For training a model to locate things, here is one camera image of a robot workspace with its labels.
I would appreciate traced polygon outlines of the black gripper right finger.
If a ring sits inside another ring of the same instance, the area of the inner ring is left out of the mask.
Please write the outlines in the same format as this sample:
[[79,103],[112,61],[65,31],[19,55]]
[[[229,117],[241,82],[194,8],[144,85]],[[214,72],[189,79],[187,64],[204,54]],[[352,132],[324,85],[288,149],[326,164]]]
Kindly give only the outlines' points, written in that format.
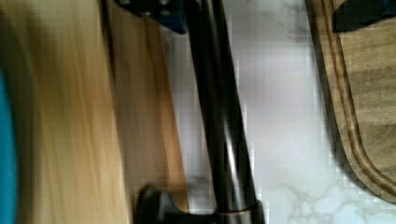
[[352,32],[396,16],[396,0],[346,0],[332,14],[332,30]]

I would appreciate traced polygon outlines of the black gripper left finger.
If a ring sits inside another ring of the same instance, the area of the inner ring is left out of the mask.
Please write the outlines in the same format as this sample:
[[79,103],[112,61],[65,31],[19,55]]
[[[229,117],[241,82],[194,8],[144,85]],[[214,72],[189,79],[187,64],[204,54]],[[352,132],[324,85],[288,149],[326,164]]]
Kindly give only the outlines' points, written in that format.
[[184,35],[187,33],[185,0],[114,0],[136,16],[149,16],[161,26]]

